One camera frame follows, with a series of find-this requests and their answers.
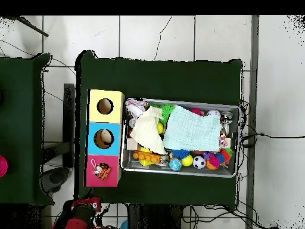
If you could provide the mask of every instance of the orange toy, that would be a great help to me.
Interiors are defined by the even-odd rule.
[[[139,160],[146,160],[150,161],[152,163],[159,163],[160,162],[160,156],[157,154],[147,153],[143,151],[135,151],[133,153],[133,158],[139,159]]]
[[[208,169],[211,169],[212,171],[214,171],[214,170],[217,169],[216,167],[214,167],[214,166],[210,163],[210,161],[209,161],[208,159],[206,160],[206,162],[207,162],[206,167],[207,167]]]

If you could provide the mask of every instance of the gray plastic bin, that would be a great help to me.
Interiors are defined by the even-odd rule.
[[[239,157],[239,142],[240,142],[240,122],[241,122],[241,109],[238,106],[226,106],[221,104],[203,104],[203,103],[190,103],[181,101],[168,101],[168,100],[153,100],[144,99],[147,102],[154,104],[177,104],[186,109],[199,108],[204,110],[206,113],[209,110],[218,110],[220,112],[232,112],[233,122],[229,125],[229,135],[231,137],[231,147],[234,149],[234,155],[231,157],[227,168],[220,166],[217,170],[210,170],[206,167],[203,169],[196,169],[193,166],[182,166],[180,171],[172,171],[168,166],[158,166],[155,164],[142,166],[138,160],[132,157],[133,151],[126,150],[126,139],[127,139],[127,119],[123,121],[122,130],[122,147],[120,164],[122,169],[125,171],[134,172],[150,172],[150,173],[164,173],[164,174],[176,174],[176,175],[190,175],[190,176],[201,176],[201,177],[234,177],[237,173],[238,168],[238,157]]]

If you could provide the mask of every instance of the dark green tablecloth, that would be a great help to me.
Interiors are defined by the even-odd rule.
[[[0,58],[0,155],[9,168],[0,178],[0,203],[50,205],[40,187],[43,67],[50,55]]]
[[[86,91],[121,91],[126,98],[238,105],[241,60],[229,63],[195,61],[140,61],[124,58],[98,59],[92,51],[82,52],[76,60],[77,88],[80,87],[79,196],[83,187],[85,154]],[[116,188],[96,188],[105,203],[167,203],[179,205],[221,204],[235,206],[233,178],[122,172]]]

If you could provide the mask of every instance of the blue box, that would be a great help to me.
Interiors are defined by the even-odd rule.
[[[113,142],[108,148],[99,148],[94,143],[94,136],[99,130],[109,130],[113,136]],[[88,155],[104,155],[104,156],[118,156],[120,154],[120,124],[115,123],[89,123],[88,135]]]

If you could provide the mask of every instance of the yellow box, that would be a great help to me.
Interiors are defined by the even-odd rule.
[[[121,123],[124,100],[125,96],[120,91],[90,90],[89,121]]]

